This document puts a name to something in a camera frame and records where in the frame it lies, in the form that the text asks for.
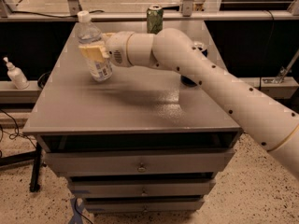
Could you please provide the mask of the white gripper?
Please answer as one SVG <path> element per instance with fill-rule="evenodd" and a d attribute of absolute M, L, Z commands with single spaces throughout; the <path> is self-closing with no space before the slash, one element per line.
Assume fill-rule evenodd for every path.
<path fill-rule="evenodd" d="M 81 54 L 92 61 L 103 63 L 109 58 L 110 61 L 119 67 L 132 67 L 128 57 L 128 42 L 134 32 L 122 31 L 114 33 L 102 33 L 104 45 L 79 45 Z"/>

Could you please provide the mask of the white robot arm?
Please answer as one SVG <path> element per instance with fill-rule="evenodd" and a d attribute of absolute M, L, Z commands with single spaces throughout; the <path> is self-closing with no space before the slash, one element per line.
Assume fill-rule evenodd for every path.
<path fill-rule="evenodd" d="M 210 61 L 180 30 L 118 32 L 81 44 L 82 55 L 120 67 L 174 71 L 207 93 L 293 176 L 299 177 L 299 114 Z"/>

